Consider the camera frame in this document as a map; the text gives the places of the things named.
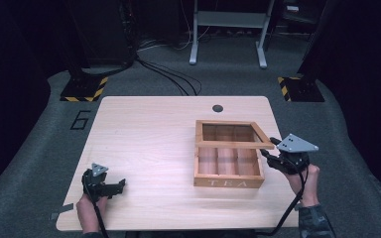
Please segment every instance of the wooden tea box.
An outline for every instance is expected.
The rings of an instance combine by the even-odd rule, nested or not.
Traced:
[[[197,120],[193,185],[259,188],[265,179],[259,149],[274,144],[255,122]]]

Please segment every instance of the table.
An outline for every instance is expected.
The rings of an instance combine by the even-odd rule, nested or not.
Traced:
[[[265,158],[259,189],[193,186],[195,120],[255,121],[268,137],[281,138],[262,96],[104,97],[63,204],[79,200],[81,176],[97,163],[109,168],[106,183],[126,179],[123,193],[108,202],[108,230],[275,227],[295,196]],[[293,211],[284,226],[297,225]],[[60,214],[57,228],[81,229],[75,207]]]
[[[197,0],[194,0],[193,7],[193,41],[190,51],[190,64],[196,64],[198,46],[198,26],[216,27],[240,27],[262,29],[259,41],[256,42],[256,52],[261,68],[267,67],[264,53],[264,42],[267,34],[268,25],[271,18],[272,8],[275,0],[270,0],[266,13],[238,13],[238,12],[210,12],[198,11]]]

